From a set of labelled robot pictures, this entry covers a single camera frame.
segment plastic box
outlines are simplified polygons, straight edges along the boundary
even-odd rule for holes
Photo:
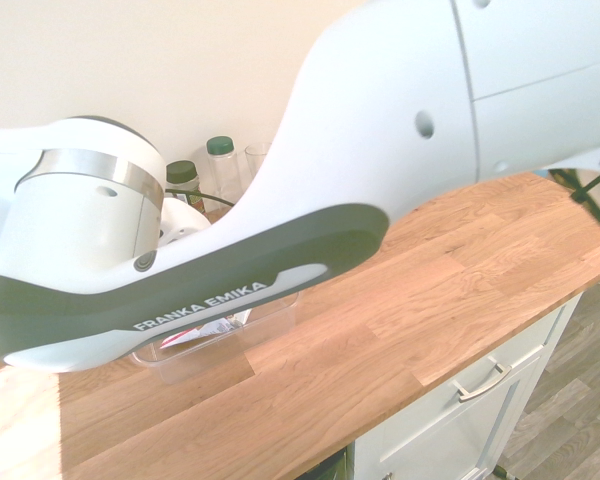
[[[178,383],[287,333],[295,325],[298,297],[296,293],[255,307],[247,323],[230,332],[163,349],[162,341],[153,342],[133,352],[131,359],[163,382]]]

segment drawer handle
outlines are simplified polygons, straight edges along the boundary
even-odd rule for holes
[[[487,393],[489,390],[491,390],[493,387],[495,387],[500,382],[502,382],[505,378],[507,378],[507,375],[509,375],[509,373],[511,373],[512,369],[513,369],[512,366],[504,367],[504,366],[500,365],[499,363],[496,363],[496,370],[498,370],[498,372],[500,372],[500,375],[498,375],[496,378],[491,380],[486,385],[480,387],[477,390],[474,390],[473,392],[467,392],[464,388],[458,387],[458,392],[460,393],[460,399],[459,399],[460,403],[468,402],[469,400],[473,400],[474,398],[479,397],[483,393]]]

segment vinyl floor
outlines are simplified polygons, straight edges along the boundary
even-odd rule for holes
[[[581,298],[499,464],[520,480],[600,480],[600,283]]]

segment franka emika robot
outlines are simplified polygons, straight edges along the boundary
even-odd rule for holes
[[[600,179],[600,0],[354,10],[305,60],[238,204],[160,247],[166,162],[139,134],[70,118],[0,130],[0,153],[19,154],[0,163],[0,359],[96,367],[351,269],[446,191],[548,166]]]

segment white wall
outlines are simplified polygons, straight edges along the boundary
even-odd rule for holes
[[[103,115],[168,162],[270,141],[314,40],[362,3],[0,0],[0,128]]]

